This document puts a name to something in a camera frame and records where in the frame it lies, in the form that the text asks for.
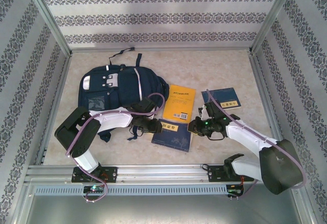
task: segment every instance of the patterned wallpaper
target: patterned wallpaper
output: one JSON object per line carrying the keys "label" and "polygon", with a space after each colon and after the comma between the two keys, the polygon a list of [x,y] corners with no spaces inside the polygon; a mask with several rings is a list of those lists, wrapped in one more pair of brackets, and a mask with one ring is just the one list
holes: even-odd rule
{"label": "patterned wallpaper", "polygon": [[274,0],[45,0],[72,49],[250,47]]}
{"label": "patterned wallpaper", "polygon": [[318,223],[327,223],[327,0],[286,0],[257,52],[282,134],[297,146]]}
{"label": "patterned wallpaper", "polygon": [[0,224],[34,162],[66,57],[32,0],[0,0]]}

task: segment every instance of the cable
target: cable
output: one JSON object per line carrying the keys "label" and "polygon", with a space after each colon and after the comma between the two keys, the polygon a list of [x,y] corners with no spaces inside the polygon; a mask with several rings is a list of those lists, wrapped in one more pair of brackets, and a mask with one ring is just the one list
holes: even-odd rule
{"label": "cable", "polygon": [[303,187],[306,183],[307,183],[307,176],[306,176],[306,172],[303,169],[302,165],[288,152],[286,152],[284,149],[282,149],[281,147],[277,146],[276,144],[274,144],[273,142],[271,142],[270,140],[267,140],[266,138],[264,138],[263,136],[261,136],[260,134],[258,134],[257,132],[253,131],[252,129],[250,129],[249,127],[247,127],[246,125],[240,124],[237,120],[235,120],[234,118],[231,117],[231,115],[229,115],[223,108],[220,107],[220,105],[218,105],[218,103],[216,102],[216,100],[213,98],[213,96],[211,95],[210,91],[207,89],[206,92],[208,93],[209,97],[211,98],[211,100],[214,102],[214,104],[218,107],[218,109],[223,112],[229,119],[231,119],[233,122],[235,122],[241,129],[245,129],[247,131],[249,131],[250,133],[252,133],[254,136],[258,137],[260,140],[263,140],[264,142],[267,142],[268,144],[270,144],[271,146],[275,147],[276,149],[278,149],[280,152],[282,152],[285,156],[287,156],[301,171],[302,173],[302,183],[297,185],[297,186],[293,186],[291,187],[292,189],[298,189]]}
{"label": "cable", "polygon": [[244,192],[244,193],[242,194],[242,196],[239,196],[239,198],[243,198],[243,197],[244,197],[245,195],[247,195],[250,191],[252,191],[253,188],[254,188],[254,186],[257,184],[257,182],[258,182],[258,180],[255,180],[255,181],[253,182],[253,184],[249,187],[249,189],[247,189],[247,191]]}
{"label": "cable", "polygon": [[207,172],[208,172],[208,167],[209,167],[208,164],[202,164],[202,169],[205,170],[205,171],[207,171]]}
{"label": "cable", "polygon": [[209,136],[206,136],[207,138],[208,138],[208,140],[210,140],[210,141],[222,141],[223,139],[225,139],[225,136],[223,135],[223,138],[221,138],[221,139],[210,139],[210,137]]}
{"label": "cable", "polygon": [[73,158],[73,160],[74,160],[75,164],[80,168],[80,170],[83,171],[83,173],[85,173],[86,175],[92,177],[93,179],[95,179],[95,180],[101,182],[101,183],[104,185],[104,189],[105,189],[105,190],[104,190],[103,194],[102,194],[100,197],[96,198],[95,200],[89,200],[89,199],[87,198],[87,195],[88,195],[88,193],[87,193],[86,196],[85,196],[85,200],[86,200],[87,202],[95,203],[96,201],[99,201],[100,199],[104,198],[104,196],[107,195],[107,193],[108,193],[108,186],[107,186],[107,183],[106,183],[105,181],[101,180],[100,178],[97,178],[96,176],[90,174],[90,173],[87,172],[85,169],[83,169],[83,168],[82,168],[82,167],[77,163],[77,161],[75,160],[75,158]]}
{"label": "cable", "polygon": [[[133,114],[133,115],[153,115],[153,114],[155,114],[156,112],[162,110],[163,107],[165,106],[165,98],[164,98],[164,96],[163,96],[162,94],[160,94],[160,93],[152,93],[152,94],[150,94],[148,97],[151,97],[151,96],[153,96],[153,95],[159,95],[160,97],[162,97],[162,105],[161,105],[161,107],[160,107],[159,109],[157,109],[157,110],[155,110],[155,111],[152,111],[152,112],[150,112],[150,113],[136,113],[136,112],[133,112],[133,111],[124,111],[124,110],[107,110],[107,111],[104,111],[104,112],[102,112],[102,113],[98,113],[98,114],[95,114],[95,115],[91,116],[89,119],[87,119],[87,120],[85,121],[85,123],[83,124],[83,126],[80,128],[80,131],[78,131],[77,135],[76,135],[75,138],[73,139],[73,141],[72,141],[71,145],[69,146],[68,150],[66,151],[66,154],[65,154],[65,155],[66,155],[67,157],[70,157],[70,154],[69,154],[69,153],[71,152],[72,148],[73,148],[74,145],[76,144],[76,142],[77,142],[79,136],[81,135],[81,133],[83,132],[83,130],[86,128],[86,126],[88,125],[88,123],[89,123],[92,119],[94,119],[94,118],[96,118],[96,117],[98,117],[98,116],[102,116],[102,115],[104,115],[104,114],[109,114],[109,113],[123,113],[123,114]],[[73,160],[74,160],[75,164],[76,164],[76,165],[77,165],[77,166],[78,166],[78,167],[83,171],[83,173],[85,173],[85,174],[88,175],[89,177],[91,177],[91,178],[93,178],[93,179],[95,179],[95,180],[101,182],[101,183],[104,185],[104,188],[105,188],[105,191],[103,192],[103,194],[102,194],[100,197],[96,198],[95,200],[89,200],[89,199],[87,198],[87,195],[88,195],[88,193],[87,193],[86,196],[85,196],[86,201],[87,201],[87,202],[92,202],[92,203],[94,203],[94,202],[99,201],[100,199],[102,199],[105,195],[107,195],[107,193],[108,193],[108,186],[107,186],[106,182],[103,181],[103,180],[101,180],[100,178],[97,178],[96,176],[90,174],[89,172],[87,172],[85,169],[83,169],[83,168],[82,168],[82,167],[77,163],[77,161],[76,161],[74,158],[73,158]]]}

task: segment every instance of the metal bracket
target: metal bracket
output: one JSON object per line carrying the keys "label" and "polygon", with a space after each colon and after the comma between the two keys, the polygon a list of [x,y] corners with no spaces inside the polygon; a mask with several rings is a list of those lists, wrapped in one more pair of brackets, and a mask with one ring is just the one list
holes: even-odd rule
{"label": "metal bracket", "polygon": [[[106,183],[116,183],[117,167],[101,167],[101,171],[95,172],[94,175]],[[72,183],[100,183],[86,175],[79,167],[75,167],[72,175]]]}
{"label": "metal bracket", "polygon": [[[227,176],[223,165],[207,165],[209,182],[241,182],[241,176],[238,174]],[[244,176],[244,182],[253,182],[254,179]]]}

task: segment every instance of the gray metal panel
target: gray metal panel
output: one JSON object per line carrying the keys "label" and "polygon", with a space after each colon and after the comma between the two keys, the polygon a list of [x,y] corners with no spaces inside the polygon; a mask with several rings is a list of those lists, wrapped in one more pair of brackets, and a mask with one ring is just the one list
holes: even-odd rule
{"label": "gray metal panel", "polygon": [[256,186],[244,199],[226,196],[34,196],[27,223],[300,223],[291,191]]}

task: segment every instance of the barcode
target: barcode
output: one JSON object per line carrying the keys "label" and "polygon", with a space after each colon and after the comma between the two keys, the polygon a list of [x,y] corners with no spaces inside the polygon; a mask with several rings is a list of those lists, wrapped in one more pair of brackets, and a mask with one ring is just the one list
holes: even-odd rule
{"label": "barcode", "polygon": [[180,114],[180,118],[181,119],[184,119],[184,120],[187,120],[188,119],[188,115],[186,113],[181,113]]}

